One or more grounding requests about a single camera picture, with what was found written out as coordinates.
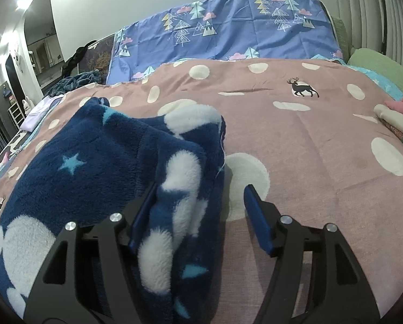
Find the silver screw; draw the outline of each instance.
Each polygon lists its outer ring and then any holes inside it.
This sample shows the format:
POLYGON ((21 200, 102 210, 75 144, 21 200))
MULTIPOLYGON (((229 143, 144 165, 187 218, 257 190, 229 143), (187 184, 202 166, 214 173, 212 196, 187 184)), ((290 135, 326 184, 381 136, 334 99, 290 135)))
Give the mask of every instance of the silver screw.
POLYGON ((68 231, 72 231, 76 229, 77 224, 75 222, 68 222, 65 224, 65 229, 68 231))
POLYGON ((334 233, 334 232, 336 232, 338 230, 338 227, 333 223, 329 223, 329 224, 326 225, 326 229, 327 229, 327 231, 330 231, 331 233, 334 233))
POLYGON ((122 214, 120 214, 120 213, 113 213, 110 215, 110 220, 112 222, 118 222, 121 219, 122 219, 122 214))
POLYGON ((291 224, 291 222, 293 222, 293 218, 289 215, 283 215, 280 218, 280 222, 283 224, 291 224))

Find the beige cloth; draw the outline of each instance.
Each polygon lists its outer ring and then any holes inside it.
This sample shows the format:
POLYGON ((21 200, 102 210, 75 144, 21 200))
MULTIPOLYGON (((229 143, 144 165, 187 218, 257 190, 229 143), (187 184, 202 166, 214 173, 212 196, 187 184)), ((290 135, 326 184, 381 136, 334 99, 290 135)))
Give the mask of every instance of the beige cloth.
POLYGON ((378 118, 384 119, 390 125, 403 132, 403 114, 393 111, 385 105, 378 104, 374 107, 374 112, 378 118))
POLYGON ((336 223, 382 313, 403 292, 403 144, 373 112, 390 97, 363 73, 324 60, 188 60, 162 65, 147 81, 87 85, 66 94, 45 119, 13 161, 12 174, 0 179, 0 197, 10 196, 23 168, 91 96, 107 97, 132 117, 194 102, 224 116, 228 183, 206 321, 252 323, 272 274, 275 260, 259 248, 245 217, 246 184, 303 225, 336 223), (295 95, 287 81, 296 77, 298 87, 309 84, 320 97, 295 95))

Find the ceiling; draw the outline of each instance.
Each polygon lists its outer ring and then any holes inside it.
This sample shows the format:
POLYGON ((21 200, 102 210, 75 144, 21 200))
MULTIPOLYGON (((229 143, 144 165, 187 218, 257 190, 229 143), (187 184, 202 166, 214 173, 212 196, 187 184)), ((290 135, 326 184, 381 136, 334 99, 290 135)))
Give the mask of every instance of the ceiling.
POLYGON ((25 32, 44 25, 54 25, 50 0, 33 0, 25 16, 25 32))

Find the deer antlers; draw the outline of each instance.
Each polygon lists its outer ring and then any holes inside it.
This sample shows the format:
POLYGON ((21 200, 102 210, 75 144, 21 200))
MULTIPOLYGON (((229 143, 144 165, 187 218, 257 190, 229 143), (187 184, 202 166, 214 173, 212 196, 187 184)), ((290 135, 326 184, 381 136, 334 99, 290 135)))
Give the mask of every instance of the deer antlers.
POLYGON ((287 80, 287 83, 293 84, 293 83, 297 82, 298 80, 299 80, 298 77, 294 77, 294 78, 293 78, 293 82, 291 81, 291 79, 289 79, 289 80, 287 80))

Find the blue fabric with trees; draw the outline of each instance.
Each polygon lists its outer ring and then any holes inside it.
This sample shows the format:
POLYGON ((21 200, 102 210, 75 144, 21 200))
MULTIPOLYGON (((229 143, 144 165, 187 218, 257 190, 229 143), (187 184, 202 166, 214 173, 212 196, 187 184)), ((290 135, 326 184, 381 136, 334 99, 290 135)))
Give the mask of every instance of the blue fabric with trees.
POLYGON ((149 76, 182 59, 341 57, 319 0, 205 0, 116 32, 107 84, 149 76))

